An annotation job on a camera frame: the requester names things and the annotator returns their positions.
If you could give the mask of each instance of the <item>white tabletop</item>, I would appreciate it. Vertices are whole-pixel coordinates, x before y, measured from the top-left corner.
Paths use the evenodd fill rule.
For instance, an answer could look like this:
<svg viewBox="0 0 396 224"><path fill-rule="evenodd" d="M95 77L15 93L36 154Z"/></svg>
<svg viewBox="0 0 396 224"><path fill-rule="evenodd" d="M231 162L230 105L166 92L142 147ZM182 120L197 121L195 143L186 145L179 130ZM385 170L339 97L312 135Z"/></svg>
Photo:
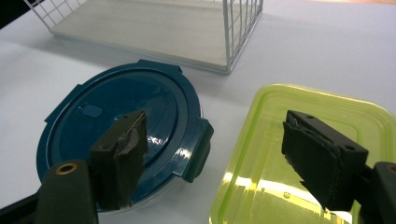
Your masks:
<svg viewBox="0 0 396 224"><path fill-rule="evenodd" d="M0 30L0 207L39 188L35 153L44 119L66 94L108 68L140 58L150 60L55 37L33 12ZM182 69L215 129L203 172L158 202L101 215L101 223L207 223L250 103L268 84L341 94L396 114L396 6L266 0L230 75Z"/></svg>

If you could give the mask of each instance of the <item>dark blue container lid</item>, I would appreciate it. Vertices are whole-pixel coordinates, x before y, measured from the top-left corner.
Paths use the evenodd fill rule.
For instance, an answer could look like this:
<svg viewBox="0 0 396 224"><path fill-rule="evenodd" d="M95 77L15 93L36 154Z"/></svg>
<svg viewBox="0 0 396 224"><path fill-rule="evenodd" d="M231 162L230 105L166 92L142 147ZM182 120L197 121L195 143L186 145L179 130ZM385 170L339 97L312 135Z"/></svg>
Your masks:
<svg viewBox="0 0 396 224"><path fill-rule="evenodd" d="M146 112L146 170L132 201L161 189L174 176L201 173L213 128L180 67L140 60L109 69L77 85L47 117L37 150L40 179L54 164L87 160L95 141L123 114Z"/></svg>

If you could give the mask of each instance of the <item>wire rack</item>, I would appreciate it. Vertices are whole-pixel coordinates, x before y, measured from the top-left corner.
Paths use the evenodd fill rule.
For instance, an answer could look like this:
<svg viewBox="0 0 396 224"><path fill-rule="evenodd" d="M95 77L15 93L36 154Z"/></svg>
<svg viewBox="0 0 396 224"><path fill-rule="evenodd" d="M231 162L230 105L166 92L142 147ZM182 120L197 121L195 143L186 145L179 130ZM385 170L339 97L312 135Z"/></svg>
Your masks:
<svg viewBox="0 0 396 224"><path fill-rule="evenodd" d="M262 0L23 1L33 10L47 28L56 35L98 42L119 49L129 49L150 56L188 63L223 73L230 73L232 71L243 47L248 42L248 37L257 19L262 13ZM127 21L129 20L127 18L128 14L138 14L143 10L143 7L147 9L147 12L141 14L141 17L151 13L150 17L142 19L135 18ZM111 10L108 15L105 15L104 8ZM139 8L139 11L133 12L134 8ZM158 17L162 16L163 19L156 21L156 16L152 14L158 14ZM87 23L85 25L86 27L83 27L84 22L90 21L89 17L92 18L91 23ZM101 22L102 26L100 27L98 26L99 22L96 21L100 21L102 18L106 18L106 21ZM160 25L159 22L167 21L166 18L170 18L169 23L171 25ZM123 22L127 22L128 24L144 23L145 27L153 27L141 31L139 34L147 34L146 36L141 35L139 37L136 35L136 32L133 33L131 31L128 33L125 31L125 26L122 26L122 32L114 30L112 27L116 23L111 23L112 20L119 27L121 27L120 23ZM93 35L92 30L90 30L90 34L84 35L83 31L87 30L87 27L97 27L97 30L103 30L103 34L95 33ZM137 30L140 28L136 25L131 26L131 29ZM159 30L161 33L154 34L150 30ZM131 35L134 39L141 38L143 40L148 40L152 37L153 43L158 42L153 36L160 35L165 40L169 39L169 43L166 42L164 44L169 46L169 48L155 45L153 47L153 43L145 46L145 43L137 40L135 43L126 43L120 37L116 37L116 34Z"/></svg>

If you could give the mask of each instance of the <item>plastic lid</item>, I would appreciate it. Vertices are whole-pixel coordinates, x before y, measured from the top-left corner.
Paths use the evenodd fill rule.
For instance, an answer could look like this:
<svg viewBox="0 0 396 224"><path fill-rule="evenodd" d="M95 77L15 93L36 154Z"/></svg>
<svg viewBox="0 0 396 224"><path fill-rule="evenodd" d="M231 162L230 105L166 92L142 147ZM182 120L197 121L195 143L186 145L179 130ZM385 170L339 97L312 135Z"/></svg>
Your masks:
<svg viewBox="0 0 396 224"><path fill-rule="evenodd" d="M143 60L77 85L49 115L37 150L40 179L56 163L87 160L95 141L135 110L148 117L148 155L132 201L145 199L174 176L192 182L205 164L213 129L178 66Z"/></svg>
<svg viewBox="0 0 396 224"><path fill-rule="evenodd" d="M350 213L323 211L281 153L288 110L321 119L369 150L367 164L396 161L396 119L367 102L288 85L259 90L210 210L209 223L357 223Z"/></svg>

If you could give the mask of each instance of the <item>green plastic container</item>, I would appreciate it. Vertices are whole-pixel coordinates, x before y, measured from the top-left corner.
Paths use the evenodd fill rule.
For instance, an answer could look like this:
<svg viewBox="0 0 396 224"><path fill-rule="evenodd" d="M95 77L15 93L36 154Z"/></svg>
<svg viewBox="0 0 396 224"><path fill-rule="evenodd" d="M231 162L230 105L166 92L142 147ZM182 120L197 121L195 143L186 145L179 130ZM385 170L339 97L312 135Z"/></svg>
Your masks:
<svg viewBox="0 0 396 224"><path fill-rule="evenodd" d="M209 223L357 223L352 211L323 211L281 153L287 110L323 120L370 150L367 164L396 161L396 118L360 100L289 85L260 89L252 103Z"/></svg>

